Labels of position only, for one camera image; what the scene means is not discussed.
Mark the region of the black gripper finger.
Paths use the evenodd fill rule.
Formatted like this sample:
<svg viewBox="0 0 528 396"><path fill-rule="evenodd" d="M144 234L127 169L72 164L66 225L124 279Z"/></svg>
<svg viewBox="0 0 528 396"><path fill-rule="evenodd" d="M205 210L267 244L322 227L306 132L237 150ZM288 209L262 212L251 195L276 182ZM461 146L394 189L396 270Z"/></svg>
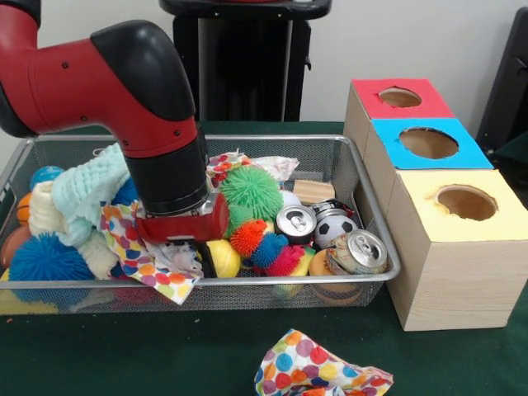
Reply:
<svg viewBox="0 0 528 396"><path fill-rule="evenodd" d="M200 262L202 265L202 271L204 272L204 278L216 278L217 273L214 260L206 243L198 244L198 253L200 254Z"/></svg>

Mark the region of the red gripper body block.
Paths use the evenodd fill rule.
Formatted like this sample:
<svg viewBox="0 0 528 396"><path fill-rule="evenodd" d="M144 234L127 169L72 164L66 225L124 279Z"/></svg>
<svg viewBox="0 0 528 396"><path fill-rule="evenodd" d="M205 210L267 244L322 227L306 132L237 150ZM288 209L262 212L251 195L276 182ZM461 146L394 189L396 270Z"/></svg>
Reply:
<svg viewBox="0 0 528 396"><path fill-rule="evenodd" d="M221 239L228 224L229 208L223 194L210 194L203 204L177 215L153 216L143 208L136 211L139 235L149 243Z"/></svg>

